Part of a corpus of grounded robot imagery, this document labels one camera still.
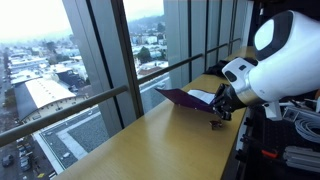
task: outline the sky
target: sky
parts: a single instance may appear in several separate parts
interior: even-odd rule
[[[124,0],[127,20],[162,15],[163,0]],[[0,43],[70,29],[62,0],[0,0]]]

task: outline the purple book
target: purple book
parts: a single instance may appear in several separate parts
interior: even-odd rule
[[[187,92],[182,91],[181,89],[169,89],[169,90],[156,89],[156,90],[166,98],[170,99],[174,104],[179,104],[181,106],[214,113],[214,110],[212,109],[213,100],[209,104],[207,104],[205,101],[195,96],[192,96]]]

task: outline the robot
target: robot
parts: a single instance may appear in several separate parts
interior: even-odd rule
[[[243,58],[222,72],[230,85],[221,84],[213,110],[230,120],[237,109],[264,104],[271,120],[280,120],[279,100],[320,88],[320,23],[299,12],[282,12],[256,32],[257,66]]]

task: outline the wooden table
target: wooden table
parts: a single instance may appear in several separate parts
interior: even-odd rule
[[[243,48],[229,58],[250,53]],[[201,75],[183,90],[215,92],[220,83],[227,81]],[[213,131],[209,121],[217,116],[165,100],[56,179],[220,179],[244,111]]]

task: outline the cable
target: cable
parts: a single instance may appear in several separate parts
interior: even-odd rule
[[[320,129],[320,121],[313,119],[299,119],[295,121],[297,132],[306,140],[320,143],[320,134],[312,129]]]

